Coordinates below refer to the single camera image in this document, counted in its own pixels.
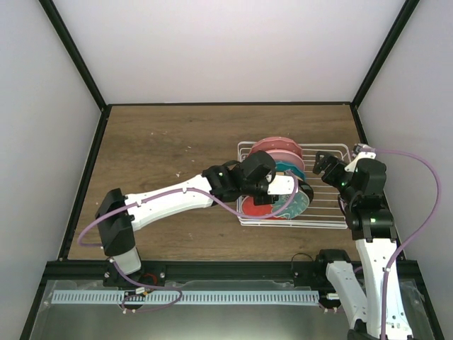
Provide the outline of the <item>dark pink scalloped plate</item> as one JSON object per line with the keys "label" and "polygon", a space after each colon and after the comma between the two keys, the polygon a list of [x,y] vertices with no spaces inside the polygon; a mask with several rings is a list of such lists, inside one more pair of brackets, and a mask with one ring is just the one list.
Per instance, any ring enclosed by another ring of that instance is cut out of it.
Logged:
{"label": "dark pink scalloped plate", "polygon": [[302,148],[292,139],[287,137],[266,137],[253,144],[249,154],[257,151],[285,150],[302,157]]}

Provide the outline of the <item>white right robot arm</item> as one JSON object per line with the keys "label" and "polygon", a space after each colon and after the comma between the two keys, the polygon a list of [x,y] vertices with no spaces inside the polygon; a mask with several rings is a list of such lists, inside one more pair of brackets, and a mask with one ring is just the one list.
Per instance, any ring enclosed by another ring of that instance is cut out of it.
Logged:
{"label": "white right robot arm", "polygon": [[323,250],[315,279],[332,285],[344,309],[349,339],[413,339],[395,262],[397,232],[386,207],[386,165],[373,152],[359,152],[346,164],[330,152],[316,153],[313,167],[321,180],[339,192],[346,225],[360,256],[364,282],[359,283],[344,251]]}

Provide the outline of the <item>red and teal floral plate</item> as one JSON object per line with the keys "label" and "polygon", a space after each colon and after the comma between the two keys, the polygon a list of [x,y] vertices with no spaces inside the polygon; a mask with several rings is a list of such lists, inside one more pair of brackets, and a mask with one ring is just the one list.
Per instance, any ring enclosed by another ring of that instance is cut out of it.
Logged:
{"label": "red and teal floral plate", "polygon": [[280,195],[274,203],[265,205],[256,205],[252,197],[246,197],[241,204],[242,213],[255,217],[272,215],[271,220],[292,220],[300,216],[309,207],[314,198],[314,193],[312,191],[307,193],[299,189],[291,203],[279,214],[276,214],[285,205],[289,197],[290,195]]}

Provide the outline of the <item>black front mounting rail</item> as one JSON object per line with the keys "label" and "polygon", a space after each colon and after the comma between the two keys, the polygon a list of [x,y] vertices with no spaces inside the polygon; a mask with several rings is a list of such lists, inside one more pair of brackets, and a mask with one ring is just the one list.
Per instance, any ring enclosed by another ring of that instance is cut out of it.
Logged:
{"label": "black front mounting rail", "polygon": [[[140,283],[189,281],[282,281],[313,290],[330,290],[321,264],[313,261],[143,261],[130,275]],[[127,287],[129,283],[107,260],[50,261],[41,282],[48,280],[102,280],[107,286]]]}

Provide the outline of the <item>light pink plate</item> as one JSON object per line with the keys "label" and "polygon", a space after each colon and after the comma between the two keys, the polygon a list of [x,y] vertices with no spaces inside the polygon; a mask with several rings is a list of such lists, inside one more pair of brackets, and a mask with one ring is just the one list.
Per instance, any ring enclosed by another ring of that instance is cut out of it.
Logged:
{"label": "light pink plate", "polygon": [[305,163],[303,159],[295,154],[294,152],[283,150],[283,149],[273,149],[268,150],[267,153],[276,161],[276,162],[286,162],[291,163],[296,166],[300,171],[305,171]]}

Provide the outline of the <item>dark striped rim plate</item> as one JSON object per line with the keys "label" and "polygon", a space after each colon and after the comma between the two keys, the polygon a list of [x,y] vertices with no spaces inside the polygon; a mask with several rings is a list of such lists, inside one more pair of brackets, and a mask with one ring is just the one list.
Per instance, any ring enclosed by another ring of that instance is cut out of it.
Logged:
{"label": "dark striped rim plate", "polygon": [[314,190],[313,188],[304,180],[299,179],[299,190],[303,192],[309,199],[309,203],[312,203],[314,199]]}

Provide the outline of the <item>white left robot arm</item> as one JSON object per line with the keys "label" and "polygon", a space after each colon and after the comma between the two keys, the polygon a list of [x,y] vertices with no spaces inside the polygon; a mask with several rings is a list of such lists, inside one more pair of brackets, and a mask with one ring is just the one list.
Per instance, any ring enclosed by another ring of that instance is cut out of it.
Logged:
{"label": "white left robot arm", "polygon": [[107,257],[120,269],[130,286],[144,279],[144,267],[134,233],[157,220],[188,210],[230,204],[241,196],[268,197],[269,180],[276,176],[275,160],[259,151],[243,161],[228,161],[205,169],[187,181],[156,191],[125,195],[108,191],[95,218]]}

